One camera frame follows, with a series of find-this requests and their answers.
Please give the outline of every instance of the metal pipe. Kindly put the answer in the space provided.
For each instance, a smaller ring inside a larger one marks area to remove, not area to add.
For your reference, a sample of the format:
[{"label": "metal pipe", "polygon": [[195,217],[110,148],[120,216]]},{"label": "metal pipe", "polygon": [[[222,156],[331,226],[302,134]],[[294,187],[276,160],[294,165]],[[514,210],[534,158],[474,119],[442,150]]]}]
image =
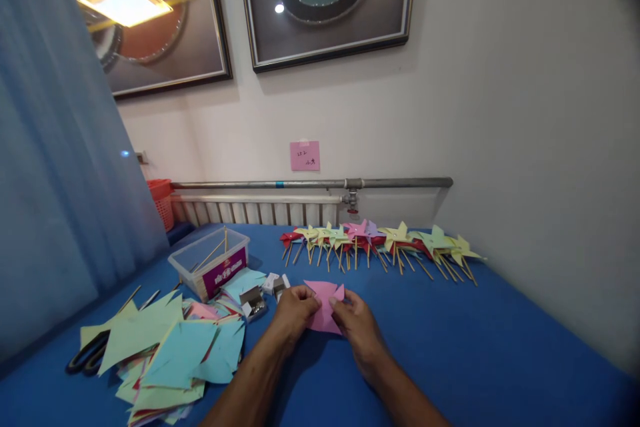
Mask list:
[{"label": "metal pipe", "polygon": [[406,179],[344,179],[344,180],[285,180],[285,181],[218,181],[173,182],[176,189],[267,189],[267,188],[450,188],[451,177],[426,177]]}]

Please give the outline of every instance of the plastic basket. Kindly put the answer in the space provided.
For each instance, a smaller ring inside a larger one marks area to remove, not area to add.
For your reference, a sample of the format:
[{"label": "plastic basket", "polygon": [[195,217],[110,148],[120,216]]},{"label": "plastic basket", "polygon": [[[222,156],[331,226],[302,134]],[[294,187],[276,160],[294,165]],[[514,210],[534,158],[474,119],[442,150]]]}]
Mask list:
[{"label": "plastic basket", "polygon": [[249,264],[249,237],[227,229],[227,252],[224,243],[197,272],[190,273],[225,239],[220,228],[173,252],[169,262],[178,271],[182,282],[193,290],[202,302],[208,302],[240,269]]},{"label": "plastic basket", "polygon": [[168,232],[173,228],[173,210],[171,209],[171,188],[170,179],[147,180],[147,185],[151,191],[151,197],[155,202],[155,208],[160,214],[162,222],[165,224],[165,231]]}]

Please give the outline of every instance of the transparent plastic container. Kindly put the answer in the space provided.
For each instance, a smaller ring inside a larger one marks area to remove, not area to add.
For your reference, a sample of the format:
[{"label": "transparent plastic container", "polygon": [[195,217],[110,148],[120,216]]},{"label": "transparent plastic container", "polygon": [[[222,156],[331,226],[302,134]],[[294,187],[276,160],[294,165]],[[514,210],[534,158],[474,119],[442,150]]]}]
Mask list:
[{"label": "transparent plastic container", "polygon": [[[178,271],[182,282],[200,297],[201,302],[212,299],[221,286],[249,264],[249,237],[227,229],[226,253],[224,239],[225,229],[220,228],[169,256],[169,262]],[[189,272],[209,257],[218,245],[203,266],[196,272]]]}]

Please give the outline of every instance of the picture frame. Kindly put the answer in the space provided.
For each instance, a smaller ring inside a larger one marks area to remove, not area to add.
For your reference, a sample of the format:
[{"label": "picture frame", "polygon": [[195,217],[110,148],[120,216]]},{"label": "picture frame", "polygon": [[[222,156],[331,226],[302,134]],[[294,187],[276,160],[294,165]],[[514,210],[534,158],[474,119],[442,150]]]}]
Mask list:
[{"label": "picture frame", "polygon": [[116,100],[233,78],[221,0],[162,0],[171,12],[132,27],[81,5]]},{"label": "picture frame", "polygon": [[244,0],[253,70],[302,65],[409,40],[413,0]]}]

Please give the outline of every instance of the blue table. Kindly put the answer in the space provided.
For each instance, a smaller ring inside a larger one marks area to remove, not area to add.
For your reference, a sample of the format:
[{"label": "blue table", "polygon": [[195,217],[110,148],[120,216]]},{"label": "blue table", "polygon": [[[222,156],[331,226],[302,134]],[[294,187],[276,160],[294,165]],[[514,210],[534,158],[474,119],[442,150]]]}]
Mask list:
[{"label": "blue table", "polygon": [[[173,249],[219,228],[199,228]],[[278,226],[229,225],[251,238],[250,266],[303,280],[344,282],[371,306],[392,353],[457,426],[609,426],[624,422],[638,385],[532,304],[491,270],[473,263],[479,287],[446,282],[431,268],[386,274],[371,259],[345,276],[334,260],[310,266],[305,253],[284,268]],[[177,274],[166,258],[136,274],[122,289],[82,314],[0,382],[6,426],[124,426],[129,405],[116,399],[113,370],[102,378],[68,376],[64,367],[79,346],[79,328],[110,318],[139,284],[138,305],[156,289],[166,294]],[[194,296],[186,288],[186,297]],[[248,352],[269,324],[269,312],[247,328]],[[208,385],[187,420],[196,426],[223,390]],[[348,343],[307,331],[286,365],[269,423],[284,426],[388,425],[376,395],[360,377]]]}]

